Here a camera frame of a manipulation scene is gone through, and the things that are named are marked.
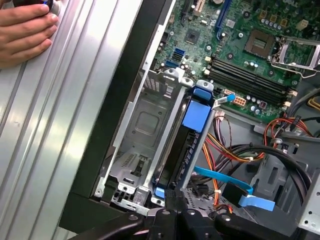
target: chipset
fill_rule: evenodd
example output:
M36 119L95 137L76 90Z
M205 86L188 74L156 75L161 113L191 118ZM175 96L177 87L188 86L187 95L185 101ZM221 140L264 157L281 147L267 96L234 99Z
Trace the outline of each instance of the chipset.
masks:
M189 28L188 31L186 32L184 41L190 44L197 44L199 37L200 37L199 31Z

